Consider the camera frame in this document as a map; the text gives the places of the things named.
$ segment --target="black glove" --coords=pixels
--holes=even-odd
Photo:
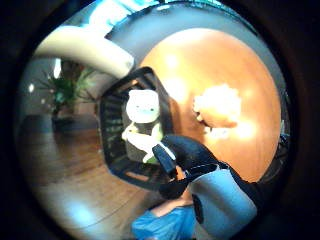
[[[178,198],[194,179],[215,170],[227,169],[241,190],[252,199],[258,208],[262,207],[261,193],[259,192],[257,184],[242,180],[231,166],[219,161],[213,153],[200,142],[189,137],[166,135],[161,140],[161,143],[161,145],[155,146],[152,150],[154,156],[159,160],[161,165],[164,166],[168,175],[174,177],[176,165],[181,167],[186,174],[185,179],[173,180],[161,185],[159,192],[164,198]],[[175,156],[175,159],[165,154],[168,149]]]

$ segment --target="green leaves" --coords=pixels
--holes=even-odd
[[[52,93],[53,114],[59,113],[63,106],[73,107],[78,99],[84,102],[95,101],[87,90],[92,85],[89,83],[88,77],[93,73],[94,70],[85,68],[78,79],[68,79],[63,76],[55,78],[47,73],[44,73],[47,79],[38,79],[41,85],[39,89]]]

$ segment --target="gray glove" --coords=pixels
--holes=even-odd
[[[167,135],[153,148],[155,157],[169,176],[178,165],[183,180],[160,187],[163,197],[178,198],[187,186],[192,193],[198,222],[214,239],[228,239],[247,225],[262,207],[255,183],[248,183],[228,164],[201,143],[177,135]]]

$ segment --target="black basket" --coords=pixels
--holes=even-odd
[[[99,117],[104,157],[109,170],[117,177],[139,187],[158,190],[160,184],[168,181],[165,171],[160,165],[130,159],[127,143],[121,138],[128,121],[124,106],[133,89],[151,89],[158,93],[163,134],[173,133],[168,93],[151,68],[137,69],[115,83],[101,98]]]

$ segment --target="hardwood floor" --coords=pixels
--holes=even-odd
[[[161,200],[109,173],[98,129],[22,132],[19,146],[31,191],[49,216],[78,239],[132,237],[132,220]]]

